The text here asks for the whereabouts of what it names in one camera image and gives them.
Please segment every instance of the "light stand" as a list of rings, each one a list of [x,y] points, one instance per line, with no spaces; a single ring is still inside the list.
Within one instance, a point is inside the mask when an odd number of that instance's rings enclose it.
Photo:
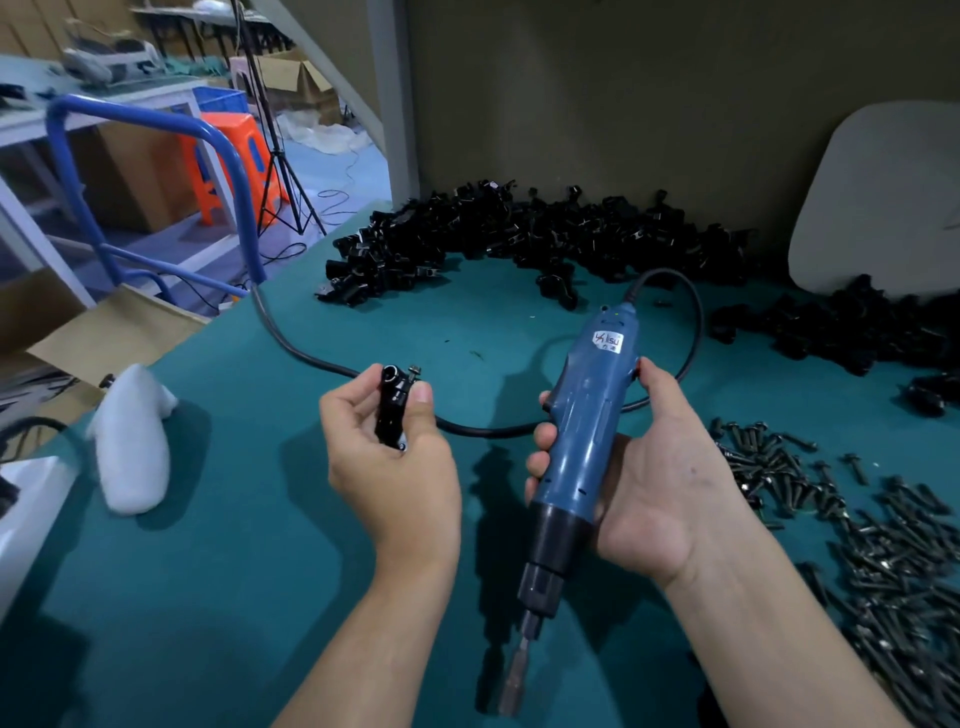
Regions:
[[[233,17],[236,20],[240,45],[243,47],[244,56],[247,58],[247,68],[251,84],[250,93],[256,103],[257,114],[260,117],[260,123],[267,133],[267,143],[270,147],[270,158],[264,159],[267,168],[267,181],[263,186],[260,212],[256,219],[257,234],[263,234],[263,231],[266,229],[264,226],[265,220],[267,226],[274,220],[278,220],[290,230],[296,232],[297,235],[303,235],[312,218],[317,221],[321,234],[326,235],[324,222],[320,219],[320,215],[317,214],[317,210],[314,209],[309,196],[303,189],[303,185],[300,184],[300,180],[297,179],[293,167],[290,166],[290,162],[287,160],[286,150],[283,146],[283,137],[276,132],[274,116],[270,110],[270,102],[267,100],[267,90],[260,76],[260,67],[257,63],[258,59],[257,56],[253,54],[253,38],[250,27],[247,25],[247,20],[243,15],[243,6],[239,0],[230,0],[230,4],[233,7]],[[270,182],[273,180],[275,173],[277,181],[282,182],[283,189],[286,192],[287,203],[293,213],[293,225],[280,217],[267,205],[269,202],[267,195],[270,190]]]

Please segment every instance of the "workbench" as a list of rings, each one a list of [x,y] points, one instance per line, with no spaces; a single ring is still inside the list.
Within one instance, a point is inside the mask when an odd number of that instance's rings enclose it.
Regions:
[[[432,285],[350,309],[313,297],[335,256],[330,242],[264,286],[280,328],[301,348],[356,369],[419,364],[438,412],[466,425],[542,418],[537,394],[559,374],[585,318],[626,287],[580,271],[588,303],[569,313],[540,296],[536,271],[454,258]],[[781,293],[761,284],[700,288],[708,308],[770,303]],[[660,300],[674,305],[654,306]],[[691,334],[683,290],[645,290],[638,310],[643,352],[676,369]],[[898,385],[915,371],[879,364],[858,378],[820,359],[788,360],[770,343],[742,332],[731,346],[704,342],[684,382],[702,418],[764,420],[816,440],[851,509],[878,512],[876,488],[855,485],[836,461],[850,451],[875,482],[901,473],[960,507],[960,414],[931,421],[901,408]],[[112,516],[85,451],[84,474],[0,629],[5,726],[266,726],[367,588],[372,549],[326,482],[318,418],[318,397],[343,379],[284,353],[251,301],[154,371],[181,402],[166,424],[170,492],[151,513]],[[647,411],[627,415],[620,429],[638,435],[649,420]],[[78,462],[83,427],[46,452]],[[475,710],[515,637],[529,532],[520,493],[532,444],[450,442],[464,491],[463,552],[415,725],[696,726],[704,680],[657,589],[592,555],[531,650],[516,723]],[[835,577],[832,526],[798,516],[777,536],[795,561],[819,561]]]

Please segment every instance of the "blue handrail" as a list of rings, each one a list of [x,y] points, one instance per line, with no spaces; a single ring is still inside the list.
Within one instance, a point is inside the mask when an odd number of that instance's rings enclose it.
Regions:
[[[257,247],[256,221],[253,216],[250,181],[243,170],[236,149],[220,131],[214,129],[205,121],[185,114],[141,109],[140,107],[116,104],[112,101],[103,101],[102,99],[93,99],[77,94],[59,96],[50,102],[47,107],[46,126],[47,136],[50,139],[50,149],[53,151],[54,163],[57,165],[57,173],[60,176],[60,183],[63,185],[63,194],[66,201],[77,217],[80,229],[93,247],[94,253],[107,270],[107,275],[113,285],[120,285],[120,283],[129,282],[136,278],[149,278],[159,287],[162,299],[176,304],[170,289],[157,273],[143,269],[121,270],[116,260],[113,259],[114,256],[117,256],[142,263],[160,273],[180,276],[234,296],[243,297],[247,295],[247,291],[243,288],[237,288],[221,280],[184,270],[179,265],[131,253],[107,242],[104,232],[100,230],[90,207],[84,200],[84,195],[81,192],[83,186],[80,175],[77,173],[77,165],[74,163],[70,146],[66,141],[66,117],[71,113],[82,113],[111,121],[122,121],[141,127],[160,129],[164,132],[187,134],[211,145],[220,155],[220,159],[223,160],[230,180],[233,182],[233,206],[236,211],[237,235],[240,239],[240,251],[247,264],[247,272],[254,283],[259,284],[267,279],[263,263],[260,260],[260,251]]]

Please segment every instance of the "black plastic clip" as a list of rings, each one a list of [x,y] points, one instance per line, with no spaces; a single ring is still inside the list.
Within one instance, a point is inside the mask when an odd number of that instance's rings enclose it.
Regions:
[[[403,435],[403,413],[407,408],[410,388],[420,377],[420,367],[410,367],[409,374],[388,364],[380,375],[380,407],[376,412],[373,433],[382,445],[404,451],[407,440]]]

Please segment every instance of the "electrical cable on floor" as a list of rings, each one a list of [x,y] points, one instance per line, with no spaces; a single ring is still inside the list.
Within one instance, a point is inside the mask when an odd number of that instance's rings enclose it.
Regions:
[[[10,440],[17,435],[24,435],[17,446],[16,452],[13,454],[13,458],[11,460],[4,460],[3,462],[7,463],[19,459],[27,439],[26,434],[34,427],[50,427],[57,432],[63,432],[67,429],[67,425],[60,420],[54,420],[51,417],[39,417],[37,415],[22,417],[19,420],[14,420],[9,425],[0,427],[0,455],[3,455],[7,451],[7,448],[10,446]]]
[[[298,245],[300,246],[300,249],[296,253],[290,253],[289,255],[284,255],[284,253],[286,253],[288,250]],[[266,255],[261,253],[260,257],[263,258],[264,263],[276,263],[278,260],[289,260],[292,257],[297,257],[298,255],[303,255],[304,253],[306,253],[306,243],[304,243],[301,240],[298,240],[296,242],[290,243],[290,245],[288,245],[286,248],[284,248],[282,251],[280,251],[276,255]]]
[[[193,283],[191,283],[189,280],[187,280],[187,279],[184,278],[183,276],[178,276],[176,273],[171,273],[171,274],[169,274],[169,275],[173,276],[174,278],[179,278],[179,279],[182,280],[184,283],[186,283],[186,284],[190,287],[190,290],[192,290],[195,294],[197,294],[197,298],[200,299],[201,301],[203,301],[204,303],[206,303],[206,305],[208,305],[208,306],[209,306],[210,308],[212,308],[214,311],[218,311],[218,312],[220,311],[220,307],[219,307],[219,306],[215,306],[213,303],[211,303],[210,301],[208,301],[207,299],[205,299],[204,296],[203,296],[203,294],[201,294],[200,291],[198,291],[196,288],[194,288]]]
[[[696,317],[695,328],[693,331],[693,344],[690,346],[690,351],[686,356],[686,360],[684,361],[680,370],[675,374],[677,381],[682,381],[687,372],[690,371],[690,366],[693,364],[693,360],[696,358],[697,351],[700,349],[700,343],[704,336],[704,305],[700,301],[700,295],[697,293],[696,286],[693,285],[689,278],[679,271],[675,271],[671,268],[654,268],[649,271],[644,271],[642,274],[640,274],[639,278],[637,278],[627,290],[623,300],[624,303],[634,303],[640,288],[642,288],[644,284],[646,284],[646,282],[653,276],[660,275],[673,276],[679,280],[686,289],[686,292],[690,294],[690,299],[693,302],[693,309]],[[250,290],[251,298],[253,298],[253,304],[256,307],[256,312],[259,315],[260,321],[263,323],[264,328],[267,329],[270,335],[274,337],[276,342],[288,353],[305,364],[309,364],[311,367],[316,367],[317,369],[321,369],[325,372],[331,372],[332,374],[341,376],[349,376],[350,378],[354,378],[360,374],[356,370],[353,370],[349,367],[344,367],[340,364],[334,364],[308,354],[291,344],[277,327],[276,321],[267,310],[267,306],[263,300],[263,295],[260,292],[260,287],[258,285],[253,285]],[[641,400],[624,404],[623,409],[620,411],[634,412],[641,407],[645,407],[649,403],[650,397],[644,397]],[[523,425],[512,425],[509,427],[469,427],[466,425],[457,425],[456,423],[452,423],[449,420],[443,419],[442,417],[437,418],[437,427],[444,432],[449,432],[452,435],[461,435],[463,437],[482,437],[490,440],[500,440],[511,437],[519,437],[521,435],[528,435],[532,433],[539,424],[540,423],[537,422],[524,423]]]

